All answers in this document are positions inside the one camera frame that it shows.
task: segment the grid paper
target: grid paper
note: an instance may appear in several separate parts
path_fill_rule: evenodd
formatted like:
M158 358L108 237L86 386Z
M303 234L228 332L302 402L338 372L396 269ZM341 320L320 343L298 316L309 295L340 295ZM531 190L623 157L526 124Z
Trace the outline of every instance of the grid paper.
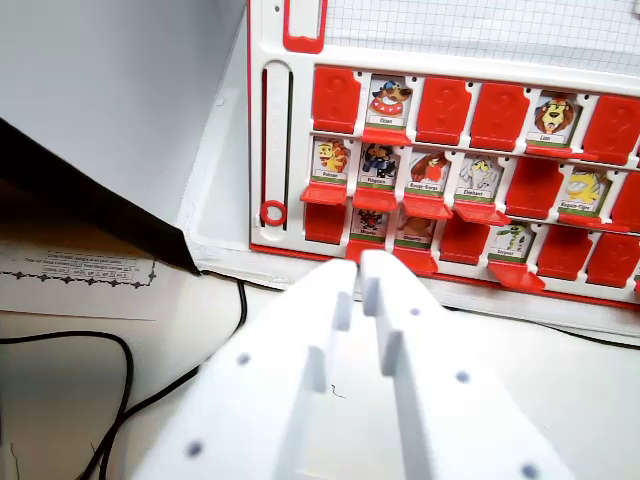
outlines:
M634 0L329 0L326 43L640 75Z

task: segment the black wire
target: black wire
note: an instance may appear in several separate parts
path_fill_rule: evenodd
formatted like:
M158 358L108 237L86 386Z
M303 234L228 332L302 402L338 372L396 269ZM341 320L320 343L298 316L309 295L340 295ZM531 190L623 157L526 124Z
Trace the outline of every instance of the black wire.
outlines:
M587 340L588 342L598 343L600 345L606 345L608 347L618 347L625 348L628 350L640 350L640 345L631 345L629 343L623 342L615 342L613 340L605 340L603 338L591 337L589 335L583 335L581 333L570 332L568 330L564 330L562 327L554 327L552 325L545 325L544 323L531 322L535 325L540 325L541 327L548 328L550 330L555 330L556 332L564 333L565 335L569 335L570 337L579 338L581 340Z
M244 284L245 284L244 280L240 280L239 278L233 278L233 279L235 280L236 285L238 286L238 294L240 296L240 320L238 321L238 325L236 326L231 336L233 336L246 323L247 313L249 310L249 307L247 305L247 293L244 288ZM125 412L124 415L116 417L116 420L113 422L113 425L103 437L102 441L100 442L100 445L98 446L97 450L94 452L93 457L91 457L91 460L89 461L89 464L87 465L87 468L83 473L83 476L80 477L80 480L89 480L89 478L93 474L93 471L96 468L96 465L100 461L100 457L102 457L102 462L100 462L100 473L99 473L98 479L106 480L107 469L109 468L109 459L111 457L111 450L113 448L113 444L115 443L116 436L118 435L118 431L120 430L120 427L122 427L122 425L129 418L131 418L133 415L138 413L140 410L143 410L148 406L153 405L158 400L163 399L164 397L169 395L171 392L173 392L175 389L177 389L181 385L184 385L187 381L195 377L196 374L198 373L199 368L200 368L200 365L189 370L183 376L181 376L176 381L174 381L170 385L160 390L158 393L155 393L154 395L150 396L146 400L143 400L137 405L134 405L133 407L131 407L129 410Z
M122 392L122 399L120 400L118 412L116 413L116 420L114 421L114 424L118 423L119 420L123 417L125 413L125 409L127 408L127 403L129 402L129 397L131 395L131 387L133 386L133 374L134 374L133 354L131 353L131 349L129 348L129 345L127 344L127 342L125 342L122 338L118 337L117 335L113 335L111 333L106 333L106 332L92 332L92 331L78 330L74 332L43 333L40 335L31 335L28 337L0 338L0 345L15 345L19 343L30 343L30 342L37 342L41 340L51 340L56 338L70 338L70 337L104 338L104 339L108 339L116 342L122 348L125 362L126 362L127 373L126 373L125 382L124 382L124 389ZM100 447L103 447L103 443L104 443L104 439L102 442L100 442ZM95 470L96 464L98 463L99 460L100 460L100 456L96 456L95 454L93 457L91 457L91 461L89 462L87 469L85 469L85 472L80 476L81 480L89 479L89 477L91 476L91 473L93 473L93 470Z

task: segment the character card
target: character card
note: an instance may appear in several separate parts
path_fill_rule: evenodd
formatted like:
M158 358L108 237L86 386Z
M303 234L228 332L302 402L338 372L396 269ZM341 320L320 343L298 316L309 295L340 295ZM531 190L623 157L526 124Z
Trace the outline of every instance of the character card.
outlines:
M472 202L493 202L502 170L498 165L498 157L467 155L462 161L454 198Z
M342 139L314 137L311 179L317 182L347 183L350 153Z
M393 190L396 184L400 155L393 147L370 143L362 145L358 186Z
M504 227L491 227L489 259L525 263L536 234L528 224L513 222Z
M388 224L388 213L356 208L353 210L350 237L382 243L387 236Z
M372 75L366 125L404 130L407 127L413 90L404 77Z
M418 195L444 194L451 163L444 152L413 151L405 192Z
M411 247L428 250L431 247L436 222L428 218L409 217L404 208L400 210L396 239L399 247Z
M571 143L582 107L575 95L543 91L538 99L527 143L548 147L566 147Z
M562 192L558 211L597 217L609 187L611 181L606 178L605 172L576 169Z

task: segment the guess who game board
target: guess who game board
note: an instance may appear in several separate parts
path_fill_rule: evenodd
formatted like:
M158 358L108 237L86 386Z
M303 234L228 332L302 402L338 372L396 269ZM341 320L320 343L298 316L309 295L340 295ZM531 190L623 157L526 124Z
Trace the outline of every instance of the guess who game board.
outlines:
M250 5L252 249L640 303L636 79L327 45L327 1L283 6Z

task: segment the red plastic flap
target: red plastic flap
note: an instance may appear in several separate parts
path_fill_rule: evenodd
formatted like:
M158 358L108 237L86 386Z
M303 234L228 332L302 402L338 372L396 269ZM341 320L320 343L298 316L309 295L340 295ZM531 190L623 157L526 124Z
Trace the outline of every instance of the red plastic flap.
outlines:
M489 260L488 268L496 276L500 284L507 288L537 293L546 286L535 273L527 270L526 264Z
M291 0L284 0L284 48L290 52L320 53L324 48L324 31L327 25L327 4L329 1L322 0L318 38L292 37L289 34L290 3Z
M454 213L440 241L440 260L477 265L489 235L489 226L469 223Z
M469 202L467 200L456 200L453 203L458 215L465 222L483 223L485 225L497 225L502 227L511 223L509 217L498 212L493 203Z
M308 203L305 209L305 239L338 245L347 213L345 205Z
M606 232L626 233L630 230L629 227L625 225L602 223L600 217L585 217L584 215L574 215L572 213L561 213L558 215L558 222L575 225L576 227L604 230Z
M638 259L638 237L603 233L587 265L587 282L623 288L633 275Z
M538 275L575 281L591 251L588 230L551 225L538 255Z
M322 205L344 205L347 203L347 186L314 182L312 180L300 195L300 200Z
M557 158L576 158L578 160L586 160L590 162L597 162L598 156L591 153L574 153L570 148L554 148L554 147L540 147L538 145L527 145L525 153L531 155L544 155L545 157L557 157Z
M511 151L516 148L529 99L524 87L485 83L471 125L471 146Z
M458 145L467 120L471 93L466 82L428 77L416 124L416 141Z
M353 196L353 206L365 210L391 212L398 207L398 202L393 191L358 187Z
M360 84L346 68L316 67L313 85L313 128L353 133L358 117Z
M520 158L507 192L509 215L546 219L564 176L558 164L540 158Z
M598 162L625 165L640 135L640 100L604 95L598 99L583 150Z
M409 140L404 130L364 127L362 143L378 143L380 145L397 145L403 147L411 145L411 140Z
M360 263L360 256L365 250L384 250L384 242L367 242L366 240L349 240L344 258Z
M446 220L453 216L451 209L444 204L444 198L431 195L405 193L404 210L410 217Z
M393 254L416 275L429 275L438 271L438 266L431 256L431 252L396 246L393 249Z
M618 194L616 204L611 211L611 220L616 225L629 227L633 232L640 232L640 208L638 193L640 192L640 173L630 173Z

